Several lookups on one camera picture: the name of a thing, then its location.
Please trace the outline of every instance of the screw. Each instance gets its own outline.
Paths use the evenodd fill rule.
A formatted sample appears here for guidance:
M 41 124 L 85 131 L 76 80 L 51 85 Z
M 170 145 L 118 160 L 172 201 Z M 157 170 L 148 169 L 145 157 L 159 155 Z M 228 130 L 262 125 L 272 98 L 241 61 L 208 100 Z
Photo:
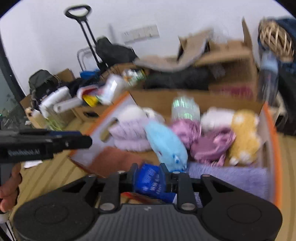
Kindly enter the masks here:
M 192 211 L 195 209 L 195 205 L 193 203 L 186 202 L 181 205 L 181 208 L 185 211 Z
M 110 203 L 110 202 L 106 202 L 106 203 L 103 203 L 101 206 L 100 206 L 100 209 L 104 210 L 104 211 L 111 211 L 115 208 L 115 205 L 113 203 Z

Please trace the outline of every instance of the human hand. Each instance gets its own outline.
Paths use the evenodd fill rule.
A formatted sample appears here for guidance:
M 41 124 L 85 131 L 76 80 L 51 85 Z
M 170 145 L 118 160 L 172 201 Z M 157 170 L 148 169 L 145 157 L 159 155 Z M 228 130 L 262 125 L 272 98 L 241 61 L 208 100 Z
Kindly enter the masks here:
M 11 177 L 0 186 L 0 210 L 2 212 L 8 212 L 17 203 L 17 197 L 20 192 L 18 185 L 22 182 L 22 176 L 20 174 L 20 163 L 15 164 L 11 171 Z

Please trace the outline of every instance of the woven ball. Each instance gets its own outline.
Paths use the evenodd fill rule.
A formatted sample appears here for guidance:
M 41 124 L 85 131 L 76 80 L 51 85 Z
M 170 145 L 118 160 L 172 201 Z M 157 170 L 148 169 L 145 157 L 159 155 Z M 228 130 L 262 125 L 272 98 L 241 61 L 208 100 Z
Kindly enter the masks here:
M 273 20 L 262 20 L 258 29 L 261 44 L 282 62 L 294 60 L 294 44 L 290 35 Z

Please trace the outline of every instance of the wall socket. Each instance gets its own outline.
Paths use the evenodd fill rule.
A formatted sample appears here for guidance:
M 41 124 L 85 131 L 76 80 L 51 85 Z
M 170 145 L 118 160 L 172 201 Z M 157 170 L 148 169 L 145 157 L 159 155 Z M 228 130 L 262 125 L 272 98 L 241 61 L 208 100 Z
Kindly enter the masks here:
M 157 25 L 151 25 L 123 32 L 121 36 L 123 41 L 126 43 L 148 38 L 159 38 L 159 32 Z

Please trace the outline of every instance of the yellow floor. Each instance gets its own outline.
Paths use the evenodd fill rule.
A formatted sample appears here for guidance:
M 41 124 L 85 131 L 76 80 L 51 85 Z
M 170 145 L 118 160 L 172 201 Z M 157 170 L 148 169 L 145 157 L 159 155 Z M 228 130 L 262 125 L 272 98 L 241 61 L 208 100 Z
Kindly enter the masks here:
M 68 130 L 86 131 L 91 123 L 82 123 L 75 119 L 68 126 Z M 296 240 L 296 138 L 279 134 L 283 166 L 283 225 L 277 241 Z M 70 183 L 85 175 L 85 172 L 76 167 L 67 157 L 69 151 L 57 154 L 51 161 L 45 161 L 37 167 L 23 169 L 23 182 L 20 185 L 18 204 L 11 213 L 10 220 L 17 208 L 24 202 Z

